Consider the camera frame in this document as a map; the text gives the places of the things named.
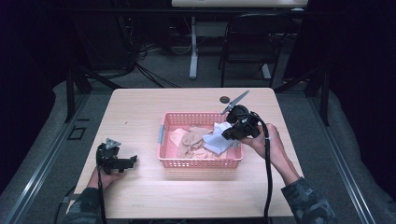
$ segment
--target black chair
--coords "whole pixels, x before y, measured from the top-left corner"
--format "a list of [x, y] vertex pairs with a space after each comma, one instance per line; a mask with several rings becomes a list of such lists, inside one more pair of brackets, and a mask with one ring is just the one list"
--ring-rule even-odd
[[261, 79], [263, 77], [225, 77], [226, 63], [273, 64], [269, 87], [272, 87], [284, 37], [293, 27], [292, 19], [284, 14], [246, 13], [231, 19], [225, 32], [221, 52], [221, 87], [224, 79]]

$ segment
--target chair seat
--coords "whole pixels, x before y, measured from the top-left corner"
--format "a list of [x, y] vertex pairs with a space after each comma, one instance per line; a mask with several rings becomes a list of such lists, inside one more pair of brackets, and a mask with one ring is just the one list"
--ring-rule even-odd
[[229, 39], [227, 51], [229, 63], [274, 63], [276, 60], [269, 38]]

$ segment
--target sleeve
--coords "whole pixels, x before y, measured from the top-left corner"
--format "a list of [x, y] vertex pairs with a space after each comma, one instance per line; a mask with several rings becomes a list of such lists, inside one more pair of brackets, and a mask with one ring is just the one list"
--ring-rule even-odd
[[78, 199], [70, 207], [62, 223], [102, 223], [99, 190], [94, 188], [84, 189]]
[[329, 202], [300, 177], [282, 189], [297, 223], [337, 223]]

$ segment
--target plastic basket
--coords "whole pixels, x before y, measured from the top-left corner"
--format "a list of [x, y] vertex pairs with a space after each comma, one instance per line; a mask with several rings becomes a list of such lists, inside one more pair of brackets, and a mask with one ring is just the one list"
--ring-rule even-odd
[[177, 128], [188, 130], [191, 126], [213, 129], [215, 122], [222, 123], [227, 115], [220, 113], [165, 113], [160, 129], [157, 156], [165, 168], [230, 168], [235, 169], [243, 159], [242, 144], [227, 149], [226, 159], [178, 159], [177, 146], [170, 134]]

